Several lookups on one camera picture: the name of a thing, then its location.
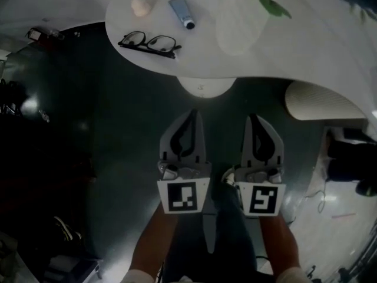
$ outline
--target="sleeve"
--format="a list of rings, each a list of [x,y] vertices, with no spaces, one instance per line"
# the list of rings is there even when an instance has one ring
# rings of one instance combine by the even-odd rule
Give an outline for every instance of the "sleeve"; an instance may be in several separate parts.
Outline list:
[[[126,273],[121,283],[154,283],[150,274],[137,269],[131,269]]]
[[[287,269],[279,275],[276,283],[312,283],[303,270],[299,267]]]

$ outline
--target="cable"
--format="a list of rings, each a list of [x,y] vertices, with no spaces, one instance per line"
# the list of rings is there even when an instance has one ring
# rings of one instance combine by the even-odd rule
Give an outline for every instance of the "cable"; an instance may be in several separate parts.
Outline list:
[[[323,199],[320,201],[320,203],[318,204],[318,207],[317,207],[317,211],[318,211],[319,214],[322,213],[323,209],[325,208],[325,204],[326,204],[326,184],[327,184],[327,182],[325,182],[325,185],[323,186],[323,190],[318,190],[314,194],[304,197],[304,198],[313,198],[319,193],[323,194]]]

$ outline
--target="tube cap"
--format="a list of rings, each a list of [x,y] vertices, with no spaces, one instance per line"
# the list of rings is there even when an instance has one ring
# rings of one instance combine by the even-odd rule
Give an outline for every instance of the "tube cap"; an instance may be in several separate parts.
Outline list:
[[[195,23],[193,20],[186,20],[183,22],[184,27],[187,29],[193,29],[195,27]]]

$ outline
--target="table pedestal base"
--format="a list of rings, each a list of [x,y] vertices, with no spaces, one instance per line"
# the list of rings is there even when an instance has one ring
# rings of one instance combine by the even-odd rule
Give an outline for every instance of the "table pedestal base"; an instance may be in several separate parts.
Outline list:
[[[218,97],[233,85],[236,78],[186,78],[177,77],[182,87],[193,96]]]

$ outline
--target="tube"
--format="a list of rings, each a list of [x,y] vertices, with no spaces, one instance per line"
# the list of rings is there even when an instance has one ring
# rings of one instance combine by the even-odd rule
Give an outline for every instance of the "tube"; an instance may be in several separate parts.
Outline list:
[[[186,0],[170,0],[169,4],[184,27],[187,29],[193,29],[195,27],[195,23],[193,17],[191,16],[189,7],[187,6]]]

